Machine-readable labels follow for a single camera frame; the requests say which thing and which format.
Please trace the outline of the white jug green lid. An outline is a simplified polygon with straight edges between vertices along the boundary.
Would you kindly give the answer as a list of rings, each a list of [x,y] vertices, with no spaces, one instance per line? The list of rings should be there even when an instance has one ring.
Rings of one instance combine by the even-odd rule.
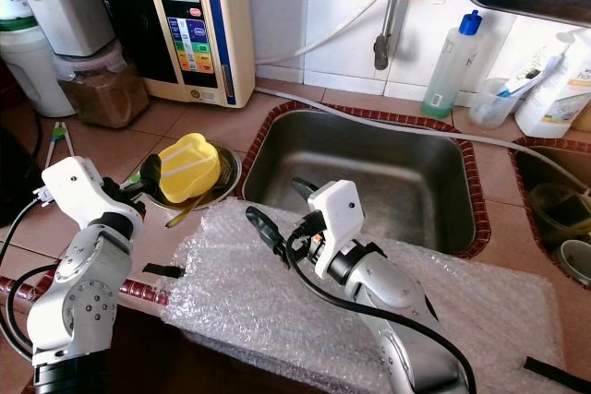
[[[1,19],[0,53],[35,112],[46,117],[76,114],[58,83],[54,51],[33,16]]]

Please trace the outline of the white detergent bottle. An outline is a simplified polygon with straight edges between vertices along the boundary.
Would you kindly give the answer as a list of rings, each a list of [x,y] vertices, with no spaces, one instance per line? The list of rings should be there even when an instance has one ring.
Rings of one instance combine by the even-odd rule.
[[[525,136],[559,139],[591,102],[591,29],[574,29],[561,64],[529,91],[514,120]]]

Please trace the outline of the steel faucet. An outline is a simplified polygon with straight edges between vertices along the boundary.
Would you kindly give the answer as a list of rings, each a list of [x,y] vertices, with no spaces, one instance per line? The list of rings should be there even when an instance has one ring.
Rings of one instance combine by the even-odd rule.
[[[402,0],[388,0],[380,35],[373,41],[373,68],[387,70],[395,52],[396,21],[401,15]]]

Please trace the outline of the white tongs green hinge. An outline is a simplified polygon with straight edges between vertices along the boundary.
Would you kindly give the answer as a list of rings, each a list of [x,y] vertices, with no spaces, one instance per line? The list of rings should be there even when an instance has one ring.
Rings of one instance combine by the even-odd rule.
[[[58,145],[59,142],[64,142],[64,146],[68,152],[67,157],[75,157],[75,146],[72,144],[72,139],[70,136],[70,131],[68,131],[67,124],[63,123],[63,121],[58,121],[58,123],[54,124],[54,128],[52,128],[50,141],[48,141],[46,150],[44,165],[46,169],[47,167],[54,165],[55,146]]]

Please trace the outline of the black tape strip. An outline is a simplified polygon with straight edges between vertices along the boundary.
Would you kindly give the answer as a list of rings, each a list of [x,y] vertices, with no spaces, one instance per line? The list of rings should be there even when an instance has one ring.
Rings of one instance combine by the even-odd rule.
[[[181,279],[185,276],[185,268],[178,265],[161,265],[155,263],[145,264],[142,271],[144,273],[153,273],[153,275],[166,277],[166,279]]]
[[[574,376],[564,369],[554,367],[552,364],[541,362],[535,359],[535,357],[527,356],[523,368],[531,370],[531,372],[536,373],[538,376],[548,378],[550,381],[558,383],[558,385],[578,391],[579,394],[591,394],[591,381],[586,380],[586,378]]]

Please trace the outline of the clear jar brown contents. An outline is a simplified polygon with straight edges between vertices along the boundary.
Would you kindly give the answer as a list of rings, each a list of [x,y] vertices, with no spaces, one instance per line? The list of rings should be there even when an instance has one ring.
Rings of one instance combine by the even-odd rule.
[[[142,114],[149,95],[118,41],[89,57],[56,54],[56,77],[84,123],[123,128]]]

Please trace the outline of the clear bubble wrap sheet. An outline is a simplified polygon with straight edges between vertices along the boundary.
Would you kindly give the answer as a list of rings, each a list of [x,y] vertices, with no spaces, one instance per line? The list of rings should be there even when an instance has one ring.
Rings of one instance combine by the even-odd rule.
[[[185,275],[168,287],[163,321],[278,376],[332,393],[392,394],[364,318],[310,293],[261,241],[246,209],[232,198],[203,213],[175,255]],[[573,394],[525,368],[527,359],[564,361],[548,281],[392,239],[377,244],[425,288],[440,331],[473,366],[478,394]]]

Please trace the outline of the clear measuring cup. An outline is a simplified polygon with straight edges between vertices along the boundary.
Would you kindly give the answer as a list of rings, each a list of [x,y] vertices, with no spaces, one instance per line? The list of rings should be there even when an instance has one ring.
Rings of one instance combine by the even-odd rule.
[[[506,82],[506,78],[486,78],[477,87],[476,97],[470,103],[468,112],[474,124],[486,129],[498,128],[518,107],[521,100],[516,96],[498,96]]]

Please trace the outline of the yellow plastic cup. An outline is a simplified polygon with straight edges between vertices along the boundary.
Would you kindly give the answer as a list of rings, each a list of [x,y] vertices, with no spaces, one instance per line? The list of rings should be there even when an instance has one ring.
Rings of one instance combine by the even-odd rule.
[[[201,133],[189,133],[159,153],[159,187],[169,203],[180,204],[211,190],[223,170],[219,150]]]

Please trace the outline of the small steel sink basin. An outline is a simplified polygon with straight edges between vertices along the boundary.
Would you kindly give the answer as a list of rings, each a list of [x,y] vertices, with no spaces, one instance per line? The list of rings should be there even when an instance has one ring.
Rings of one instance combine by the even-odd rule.
[[[536,139],[535,137],[523,137],[518,142],[535,152],[535,154],[514,153],[513,165],[520,185],[521,196],[526,204],[529,221],[535,230],[540,250],[543,251],[544,258],[549,260],[550,264],[556,265],[564,273],[566,279],[575,281],[579,287],[591,290],[591,288],[584,287],[578,281],[571,279],[559,267],[554,250],[561,244],[549,249],[548,244],[543,243],[537,229],[535,212],[529,204],[529,191],[543,183],[565,185],[575,192],[591,197],[591,145],[587,145],[586,142]],[[591,235],[580,235],[574,239],[591,243]]]

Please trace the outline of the white blue brush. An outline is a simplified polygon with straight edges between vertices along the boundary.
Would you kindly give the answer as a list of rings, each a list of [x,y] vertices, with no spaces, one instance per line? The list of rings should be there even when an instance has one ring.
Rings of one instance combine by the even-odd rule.
[[[526,65],[516,72],[514,77],[508,78],[497,91],[502,98],[519,98],[529,88],[543,80],[544,76],[552,72],[564,57],[562,51],[554,48],[541,48],[526,62]]]

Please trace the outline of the white cup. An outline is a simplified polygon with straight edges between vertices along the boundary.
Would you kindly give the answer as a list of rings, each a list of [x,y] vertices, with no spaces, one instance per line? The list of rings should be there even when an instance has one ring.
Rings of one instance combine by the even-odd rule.
[[[570,239],[557,247],[554,254],[567,276],[591,288],[591,243]]]

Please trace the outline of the steel spoon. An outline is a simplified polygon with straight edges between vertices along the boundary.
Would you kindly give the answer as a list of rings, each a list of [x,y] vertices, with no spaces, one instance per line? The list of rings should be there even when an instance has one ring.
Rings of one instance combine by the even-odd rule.
[[[180,213],[176,214],[176,216],[174,216],[172,220],[169,220],[165,224],[165,228],[172,229],[175,226],[177,226],[178,224],[181,224],[181,222],[184,221],[186,219],[186,217],[188,217],[189,214],[194,211],[194,209],[197,209],[199,207],[199,205],[204,204],[204,201],[206,201],[206,200],[207,200],[207,196],[202,196],[202,197],[196,198],[195,201],[193,201],[193,203],[188,205],[186,208],[182,209],[182,211]]]

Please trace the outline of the white plastic container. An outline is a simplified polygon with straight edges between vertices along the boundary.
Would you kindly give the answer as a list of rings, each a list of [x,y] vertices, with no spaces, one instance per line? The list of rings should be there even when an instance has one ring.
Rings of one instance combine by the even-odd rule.
[[[103,0],[42,0],[42,30],[58,55],[89,57],[113,42]]]

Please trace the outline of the large steel sink basin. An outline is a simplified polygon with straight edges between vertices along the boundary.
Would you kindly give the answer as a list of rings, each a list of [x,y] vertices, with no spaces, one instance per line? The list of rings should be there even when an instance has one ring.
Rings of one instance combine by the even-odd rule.
[[[249,203],[305,211],[293,176],[344,179],[357,185],[366,234],[461,258],[491,237],[476,146],[427,117],[289,101],[263,120],[242,169],[235,192]]]

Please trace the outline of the clear bottle blue cap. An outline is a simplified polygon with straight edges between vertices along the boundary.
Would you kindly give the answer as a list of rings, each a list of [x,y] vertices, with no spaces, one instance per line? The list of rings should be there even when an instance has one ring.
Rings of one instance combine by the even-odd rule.
[[[463,15],[459,26],[446,35],[425,98],[419,107],[425,116],[443,119],[451,114],[464,77],[476,61],[480,48],[477,33],[482,21],[484,18],[474,9],[472,13]]]

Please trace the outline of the round steel bowl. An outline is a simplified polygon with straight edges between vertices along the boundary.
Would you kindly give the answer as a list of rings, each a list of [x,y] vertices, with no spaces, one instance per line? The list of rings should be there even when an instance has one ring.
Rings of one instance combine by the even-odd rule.
[[[166,200],[164,198],[164,196],[162,195],[161,190],[160,190],[160,193],[156,193],[156,195],[148,195],[148,196],[151,197],[153,200],[155,200],[156,203],[159,203],[164,206],[168,206],[168,208],[184,209],[188,205],[190,205],[191,203],[194,203],[196,198],[199,198],[202,196],[207,196],[207,200],[204,201],[204,204],[208,204],[208,203],[211,203],[212,201],[223,198],[224,195],[227,195],[227,193],[229,191],[231,191],[232,188],[234,187],[235,180],[236,180],[237,176],[240,174],[239,162],[237,162],[237,157],[234,155],[233,152],[231,152],[231,150],[223,149],[223,147],[218,147],[216,145],[214,145],[214,146],[216,147],[216,149],[219,150],[221,174],[218,178],[218,182],[216,182],[214,185],[212,185],[212,188],[210,191],[204,193],[204,195],[201,195],[201,196],[198,196],[195,198],[190,198],[189,200],[183,201],[183,203],[180,203],[180,204],[169,203],[169,201]],[[134,179],[135,179],[134,183],[138,183],[139,182],[139,170],[136,171],[136,173],[132,176],[134,176]]]

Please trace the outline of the beige water ionizer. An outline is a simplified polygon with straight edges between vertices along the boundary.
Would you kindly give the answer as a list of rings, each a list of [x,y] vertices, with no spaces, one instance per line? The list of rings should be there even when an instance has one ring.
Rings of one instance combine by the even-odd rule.
[[[144,75],[151,96],[242,108],[255,87],[250,0],[151,0],[169,56],[165,77]]]

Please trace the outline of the black kettle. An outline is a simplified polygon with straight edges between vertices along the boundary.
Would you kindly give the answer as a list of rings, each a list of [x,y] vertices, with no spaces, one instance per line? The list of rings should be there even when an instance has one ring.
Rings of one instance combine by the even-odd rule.
[[[42,167],[20,141],[5,133],[1,137],[0,166],[0,224],[7,226],[42,187]]]

